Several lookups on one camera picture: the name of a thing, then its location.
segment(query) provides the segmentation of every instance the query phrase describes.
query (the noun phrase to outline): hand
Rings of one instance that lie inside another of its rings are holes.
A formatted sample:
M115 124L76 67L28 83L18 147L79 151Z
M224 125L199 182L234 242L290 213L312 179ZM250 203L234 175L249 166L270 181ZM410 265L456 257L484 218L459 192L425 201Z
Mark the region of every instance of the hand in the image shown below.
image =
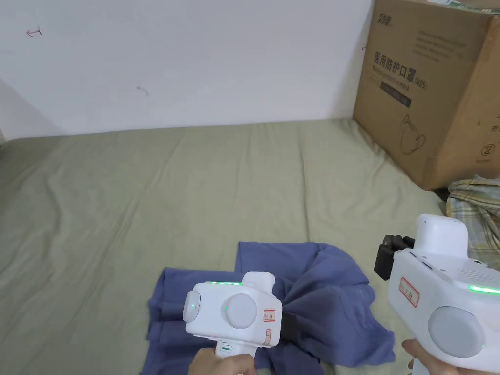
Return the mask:
M427 368L429 375L495 375L493 372L469 370L444 363L430 355L417 340L403 341L402 346L410 356L418 359ZM413 359L408 368L413 369Z
M257 375L254 359L242 354L220 359L214 348L200 349L191 365L188 375Z

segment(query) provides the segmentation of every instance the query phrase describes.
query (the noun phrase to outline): gray circular button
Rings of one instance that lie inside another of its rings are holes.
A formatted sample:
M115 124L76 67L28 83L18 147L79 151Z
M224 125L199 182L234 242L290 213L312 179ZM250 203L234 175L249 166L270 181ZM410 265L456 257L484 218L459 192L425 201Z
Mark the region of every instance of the gray circular button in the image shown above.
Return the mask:
M485 332L478 319L461 308L443 306L430 315L430 338L446 354L470 358L485 345Z
M184 302L184 310L182 311L182 320L186 323L191 323L198 316L198 311L200 311L200 302L202 296L196 290L191 290Z
M224 310L228 323L239 330L250 327L257 318L257 305L248 294L233 295Z

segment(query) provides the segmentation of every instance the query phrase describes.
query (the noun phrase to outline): mattress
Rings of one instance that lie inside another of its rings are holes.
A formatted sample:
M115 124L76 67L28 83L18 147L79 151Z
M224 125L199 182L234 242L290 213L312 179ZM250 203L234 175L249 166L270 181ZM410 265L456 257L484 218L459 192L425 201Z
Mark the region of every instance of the mattress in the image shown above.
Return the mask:
M406 374L411 335L373 266L384 235L414 236L442 209L348 119L12 140L0 373L137 374L163 267L232 271L239 241L314 241L354 258L396 336L395 363L336 373Z

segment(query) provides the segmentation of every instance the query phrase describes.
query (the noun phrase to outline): white wall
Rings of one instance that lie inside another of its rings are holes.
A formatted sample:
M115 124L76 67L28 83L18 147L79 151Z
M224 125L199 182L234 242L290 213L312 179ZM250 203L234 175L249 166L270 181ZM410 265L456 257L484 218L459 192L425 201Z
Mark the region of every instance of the white wall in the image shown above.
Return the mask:
M372 0L4 1L0 129L12 139L351 116L371 8ZM42 35L26 34L38 27Z

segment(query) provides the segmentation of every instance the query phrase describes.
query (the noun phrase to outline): plaid cloth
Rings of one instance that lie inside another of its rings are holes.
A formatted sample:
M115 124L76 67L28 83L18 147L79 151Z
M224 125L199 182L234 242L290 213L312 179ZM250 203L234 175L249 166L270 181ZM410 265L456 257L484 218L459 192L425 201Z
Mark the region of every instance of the plaid cloth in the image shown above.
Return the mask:
M500 178L474 176L449 186L446 214L468 230L468 256L500 271Z

